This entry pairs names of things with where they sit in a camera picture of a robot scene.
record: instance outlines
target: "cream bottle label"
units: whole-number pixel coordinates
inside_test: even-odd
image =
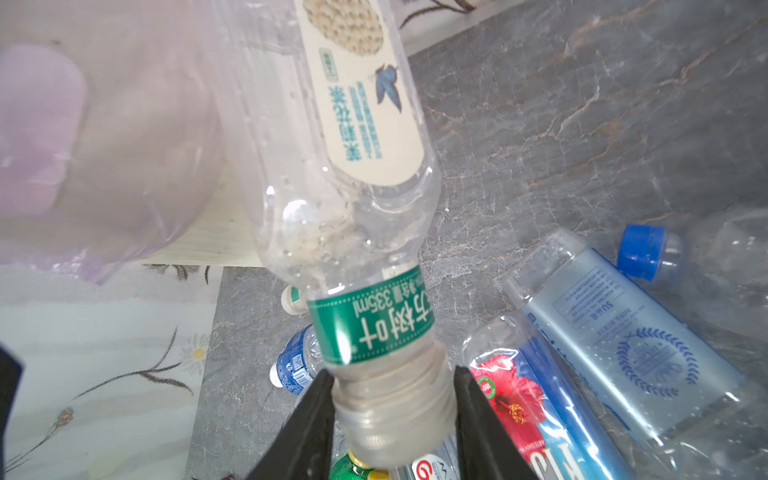
[[[294,0],[330,161],[392,187],[424,146],[378,0]]]

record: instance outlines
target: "blue butterfly illustration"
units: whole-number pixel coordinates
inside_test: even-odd
[[[397,68],[387,65],[381,66],[376,70],[376,100],[381,104],[384,101],[384,92],[397,109],[402,113],[402,104],[400,103],[400,94],[397,92],[395,82],[397,82]]]

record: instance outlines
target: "blue bottle label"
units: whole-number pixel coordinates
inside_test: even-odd
[[[642,442],[726,395],[743,375],[594,250],[523,309]]]
[[[277,357],[277,376],[286,390],[299,395],[314,378],[306,369],[304,359],[304,336],[306,327],[288,341],[288,345]]]

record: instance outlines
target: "plastic bottle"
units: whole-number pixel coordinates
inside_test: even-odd
[[[617,266],[674,285],[693,314],[768,341],[768,209],[736,209],[684,231],[627,225]]]
[[[323,369],[323,353],[317,342],[315,326],[310,325],[292,336],[277,361],[270,368],[270,381],[278,388],[299,395]]]
[[[764,393],[580,237],[550,233],[503,284],[669,468],[699,478],[764,478]]]
[[[480,325],[464,341],[462,362],[539,478],[633,478],[547,341],[521,313]]]
[[[407,465],[456,407],[418,267],[440,173],[389,2],[210,7],[259,257],[306,294],[350,449]]]
[[[289,285],[283,289],[280,295],[280,303],[283,304],[283,310],[289,315],[303,315],[310,311],[306,305],[306,300],[301,296],[299,289]]]
[[[386,470],[375,470],[347,452],[333,467],[328,476],[329,480],[390,480]]]
[[[458,480],[456,441],[450,435],[432,453],[423,455],[410,465],[390,470],[392,480]]]

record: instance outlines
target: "green bottle label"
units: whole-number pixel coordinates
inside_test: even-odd
[[[344,455],[336,462],[328,478],[329,480],[390,480],[386,470],[373,470],[355,465],[349,459],[349,455]]]
[[[308,302],[323,358],[348,365],[386,355],[435,322],[420,266],[342,296]]]

